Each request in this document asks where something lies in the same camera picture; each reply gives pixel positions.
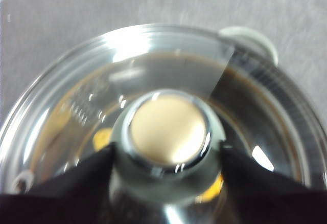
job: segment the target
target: gray countertop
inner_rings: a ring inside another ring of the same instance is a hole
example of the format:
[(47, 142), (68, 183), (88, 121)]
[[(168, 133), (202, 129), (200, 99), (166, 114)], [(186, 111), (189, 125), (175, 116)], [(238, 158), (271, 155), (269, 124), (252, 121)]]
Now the gray countertop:
[(1, 120), (29, 84), (73, 46), (116, 28), (157, 22), (261, 31), (275, 43), (280, 68), (327, 124), (327, 0), (4, 0)]

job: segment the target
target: glass lid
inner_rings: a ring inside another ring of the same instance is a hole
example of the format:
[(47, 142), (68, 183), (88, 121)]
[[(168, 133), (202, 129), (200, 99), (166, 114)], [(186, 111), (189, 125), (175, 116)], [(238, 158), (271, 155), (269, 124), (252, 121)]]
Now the glass lid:
[[(208, 105), (226, 141), (266, 169), (326, 188), (326, 135), (301, 92), (269, 58), (217, 33), (143, 25), (76, 47), (23, 94), (2, 127), (1, 192), (24, 192), (78, 165), (109, 143), (130, 104), (163, 89)], [(136, 205), (147, 209), (112, 181), (118, 214)], [(185, 219), (211, 223), (206, 220), (219, 218), (228, 194), (219, 172), (207, 185), (187, 206), (158, 209), (174, 216), (182, 208)], [(142, 218), (135, 213), (131, 219)]]

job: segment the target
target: white handle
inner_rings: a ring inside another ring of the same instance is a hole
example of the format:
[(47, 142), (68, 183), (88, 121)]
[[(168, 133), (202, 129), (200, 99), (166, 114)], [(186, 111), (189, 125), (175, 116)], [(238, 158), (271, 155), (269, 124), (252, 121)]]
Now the white handle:
[(248, 27), (231, 26), (223, 28), (219, 31), (223, 37), (235, 39), (238, 37), (251, 41), (261, 47), (271, 58), (275, 66), (278, 66), (278, 53), (275, 45), (268, 37)]

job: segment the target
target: gold knob top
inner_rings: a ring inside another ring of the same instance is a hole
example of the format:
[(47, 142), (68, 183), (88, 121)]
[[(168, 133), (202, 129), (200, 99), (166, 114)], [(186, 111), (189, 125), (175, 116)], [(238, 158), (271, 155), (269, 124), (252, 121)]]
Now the gold knob top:
[(206, 123), (192, 102), (160, 95), (142, 104), (130, 124), (132, 143), (140, 155), (162, 164), (182, 164), (203, 148)]

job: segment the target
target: pot handle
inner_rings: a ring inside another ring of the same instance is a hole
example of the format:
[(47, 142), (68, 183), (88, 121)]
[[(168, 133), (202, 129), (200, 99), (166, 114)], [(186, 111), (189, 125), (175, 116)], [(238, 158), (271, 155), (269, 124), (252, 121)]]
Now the pot handle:
[(243, 26), (225, 27), (219, 35), (233, 40), (241, 40), (245, 44), (255, 45), (260, 48), (278, 66), (278, 53), (272, 41), (260, 32)]

